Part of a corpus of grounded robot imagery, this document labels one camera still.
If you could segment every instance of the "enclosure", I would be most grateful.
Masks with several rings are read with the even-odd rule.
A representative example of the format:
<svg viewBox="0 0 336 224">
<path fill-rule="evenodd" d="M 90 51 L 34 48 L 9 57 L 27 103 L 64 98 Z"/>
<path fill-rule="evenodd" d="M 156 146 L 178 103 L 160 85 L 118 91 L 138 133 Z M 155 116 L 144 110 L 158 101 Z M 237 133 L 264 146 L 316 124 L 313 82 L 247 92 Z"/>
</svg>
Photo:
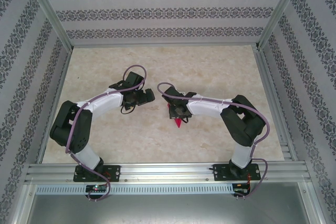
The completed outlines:
<svg viewBox="0 0 336 224">
<path fill-rule="evenodd" d="M 0 3 L 0 223 L 336 223 L 335 0 Z M 65 101 L 102 93 L 133 64 L 155 101 L 92 123 L 90 145 L 120 170 L 111 195 L 89 202 L 95 183 L 74 182 L 76 162 L 49 133 Z M 245 180 L 211 170 L 233 154 L 223 122 L 177 127 L 164 81 L 244 95 L 267 118 L 254 157 L 268 170 L 251 197 L 231 195 Z"/>
</svg>

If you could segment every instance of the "robotic arm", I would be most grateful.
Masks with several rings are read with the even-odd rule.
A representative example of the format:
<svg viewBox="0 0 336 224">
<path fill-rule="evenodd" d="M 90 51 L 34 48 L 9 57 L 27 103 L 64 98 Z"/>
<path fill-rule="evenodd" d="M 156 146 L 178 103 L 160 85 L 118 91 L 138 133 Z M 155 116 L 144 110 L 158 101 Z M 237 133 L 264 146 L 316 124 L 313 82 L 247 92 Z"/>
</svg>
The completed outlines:
<svg viewBox="0 0 336 224">
<path fill-rule="evenodd" d="M 71 122 L 74 122 L 75 116 L 80 108 L 87 103 L 80 111 L 76 120 L 69 145 L 69 152 L 80 164 L 102 174 L 104 162 L 88 144 L 91 123 L 113 108 L 121 107 L 121 111 L 123 108 L 126 111 L 130 109 L 133 111 L 136 105 L 140 106 L 154 101 L 155 97 L 151 89 L 146 89 L 145 92 L 138 88 L 125 91 L 126 89 L 131 89 L 139 85 L 141 82 L 144 83 L 142 76 L 130 72 L 125 80 L 109 86 L 104 93 L 95 98 L 77 103 L 70 101 L 64 102 L 51 128 L 50 137 L 60 146 L 66 147 L 72 127 Z M 93 180 L 98 179 L 95 174 L 88 171 L 85 172 L 86 177 L 91 177 Z"/>
<path fill-rule="evenodd" d="M 237 95 L 234 99 L 219 100 L 203 97 L 193 92 L 184 95 L 174 87 L 169 87 L 162 97 L 170 105 L 171 119 L 179 118 L 188 122 L 188 118 L 191 118 L 192 115 L 208 115 L 222 119 L 236 142 L 233 156 L 229 162 L 230 172 L 237 179 L 246 176 L 245 168 L 251 163 L 254 144 L 266 123 L 258 114 L 246 109 L 252 108 L 255 110 L 244 96 Z M 231 103 L 241 104 L 242 106 L 238 107 L 231 105 Z"/>
</svg>

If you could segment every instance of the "beige marble floor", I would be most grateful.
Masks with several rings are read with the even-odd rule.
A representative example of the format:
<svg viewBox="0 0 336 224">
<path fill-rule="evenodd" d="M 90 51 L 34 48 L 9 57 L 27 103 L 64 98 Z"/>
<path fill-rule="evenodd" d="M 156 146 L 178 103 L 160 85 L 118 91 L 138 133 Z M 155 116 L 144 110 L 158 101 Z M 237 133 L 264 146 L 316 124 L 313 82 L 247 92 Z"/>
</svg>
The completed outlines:
<svg viewBox="0 0 336 224">
<path fill-rule="evenodd" d="M 177 128 L 156 90 L 162 81 L 212 98 L 246 96 L 271 125 L 270 136 L 258 144 L 255 157 L 284 160 L 251 46 L 75 49 L 59 106 L 103 92 L 133 64 L 147 69 L 145 88 L 154 90 L 156 100 L 129 115 L 111 110 L 92 123 L 89 142 L 106 163 L 230 160 L 234 141 L 223 121 L 194 116 Z M 141 69 L 133 71 L 142 74 Z M 50 139 L 43 162 L 72 163 L 64 151 Z"/>
</svg>

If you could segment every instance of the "patterned wallpaper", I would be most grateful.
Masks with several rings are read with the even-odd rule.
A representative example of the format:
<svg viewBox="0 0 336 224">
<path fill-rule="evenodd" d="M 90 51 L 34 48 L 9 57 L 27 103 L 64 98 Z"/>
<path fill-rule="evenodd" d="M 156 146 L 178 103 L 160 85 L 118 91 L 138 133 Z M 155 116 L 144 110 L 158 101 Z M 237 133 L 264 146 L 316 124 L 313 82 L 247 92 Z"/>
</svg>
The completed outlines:
<svg viewBox="0 0 336 224">
<path fill-rule="evenodd" d="M 0 0 L 0 223 L 35 163 L 66 52 L 37 0 Z"/>
<path fill-rule="evenodd" d="M 74 45 L 257 42 L 279 0 L 50 0 Z"/>
<path fill-rule="evenodd" d="M 264 48 L 299 159 L 336 223 L 336 0 L 290 0 Z"/>
</svg>

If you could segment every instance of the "black mounting base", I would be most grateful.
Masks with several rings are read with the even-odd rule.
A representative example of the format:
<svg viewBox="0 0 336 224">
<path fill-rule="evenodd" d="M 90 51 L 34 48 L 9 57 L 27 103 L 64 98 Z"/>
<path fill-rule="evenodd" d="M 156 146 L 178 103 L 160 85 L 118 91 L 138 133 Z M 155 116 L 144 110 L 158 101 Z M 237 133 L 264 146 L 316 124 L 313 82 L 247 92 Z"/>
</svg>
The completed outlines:
<svg viewBox="0 0 336 224">
<path fill-rule="evenodd" d="M 101 174 L 110 182 L 119 182 L 120 165 L 104 165 Z M 77 165 L 75 168 L 74 182 L 105 182 L 105 180 L 80 165 Z"/>
<path fill-rule="evenodd" d="M 233 181 L 233 180 L 247 180 L 250 175 L 250 180 L 260 180 L 260 171 L 257 164 L 249 164 L 244 169 L 241 169 L 242 176 L 237 178 L 230 171 L 229 164 L 216 164 L 212 168 L 214 172 L 215 181 Z"/>
</svg>

